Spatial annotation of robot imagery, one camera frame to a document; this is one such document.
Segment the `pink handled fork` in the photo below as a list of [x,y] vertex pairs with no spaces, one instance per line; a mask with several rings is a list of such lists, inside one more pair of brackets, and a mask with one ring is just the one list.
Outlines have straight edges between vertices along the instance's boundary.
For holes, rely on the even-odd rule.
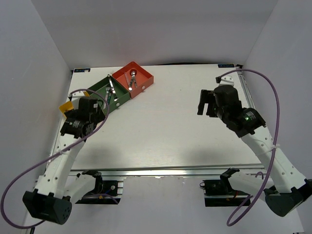
[[105,93],[105,101],[104,101],[104,104],[103,104],[103,108],[104,108],[104,109],[106,108],[106,102],[108,101],[108,97],[109,97],[109,95],[110,95],[110,88],[109,88],[109,87],[106,87],[105,90],[106,90],[106,93]]

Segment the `silver fork bent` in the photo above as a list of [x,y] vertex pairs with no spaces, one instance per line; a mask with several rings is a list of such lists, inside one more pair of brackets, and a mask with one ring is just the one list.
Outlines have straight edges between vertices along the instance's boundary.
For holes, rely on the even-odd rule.
[[114,101],[117,101],[118,97],[117,97],[117,94],[116,94],[116,91],[115,91],[114,87],[111,87],[111,91],[112,91],[112,96],[114,98]]

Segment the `silver fork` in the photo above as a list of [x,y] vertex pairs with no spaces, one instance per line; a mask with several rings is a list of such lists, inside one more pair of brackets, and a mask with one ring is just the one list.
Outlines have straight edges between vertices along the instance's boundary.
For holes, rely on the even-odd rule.
[[110,89],[112,90],[112,92],[114,91],[114,85],[113,85],[113,82],[112,82],[112,78],[110,75],[107,76],[108,77],[108,81],[109,81],[109,84],[110,84]]

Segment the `pink handled spoon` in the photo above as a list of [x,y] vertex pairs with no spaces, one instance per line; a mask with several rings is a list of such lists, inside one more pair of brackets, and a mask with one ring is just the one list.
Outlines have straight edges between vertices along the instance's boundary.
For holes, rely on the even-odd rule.
[[126,82],[127,82],[128,88],[130,89],[130,88],[131,88],[131,86],[130,86],[130,81],[129,81],[129,79],[128,79],[128,75],[127,75],[127,73],[124,73],[124,75],[125,75],[125,79],[126,79]]

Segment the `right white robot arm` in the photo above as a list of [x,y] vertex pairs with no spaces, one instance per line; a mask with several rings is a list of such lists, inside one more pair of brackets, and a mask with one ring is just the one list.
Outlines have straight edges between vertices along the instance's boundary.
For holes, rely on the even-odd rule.
[[267,171],[265,186],[259,178],[229,168],[220,175],[220,188],[225,194],[242,191],[266,202],[280,217],[286,216],[312,195],[312,181],[300,173],[274,143],[265,120],[253,108],[242,106],[238,91],[221,85],[213,91],[201,90],[198,115],[217,117],[233,131],[256,155]]

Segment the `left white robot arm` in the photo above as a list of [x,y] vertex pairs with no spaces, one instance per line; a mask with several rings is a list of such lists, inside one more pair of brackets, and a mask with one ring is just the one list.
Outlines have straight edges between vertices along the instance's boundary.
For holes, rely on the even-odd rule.
[[61,154],[54,158],[38,179],[32,192],[26,191],[22,201],[31,217],[64,224],[72,206],[87,194],[99,194],[103,189],[101,173],[87,170],[66,186],[66,180],[77,155],[85,144],[85,137],[93,133],[97,124],[104,121],[101,99],[80,97],[78,107],[66,111],[66,120],[60,130]]

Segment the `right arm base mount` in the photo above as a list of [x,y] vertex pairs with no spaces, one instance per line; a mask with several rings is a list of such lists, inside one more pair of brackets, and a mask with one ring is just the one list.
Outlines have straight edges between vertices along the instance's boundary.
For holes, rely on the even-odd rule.
[[199,184],[204,192],[206,207],[238,207],[249,196],[231,187],[228,178],[236,172],[240,170],[229,168],[220,175],[220,179],[207,179]]

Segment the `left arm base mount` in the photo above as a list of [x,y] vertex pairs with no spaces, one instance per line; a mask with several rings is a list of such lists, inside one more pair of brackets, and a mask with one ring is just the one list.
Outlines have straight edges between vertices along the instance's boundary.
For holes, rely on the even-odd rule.
[[85,194],[76,204],[88,205],[118,205],[123,193],[123,180],[100,179],[100,184],[94,191]]

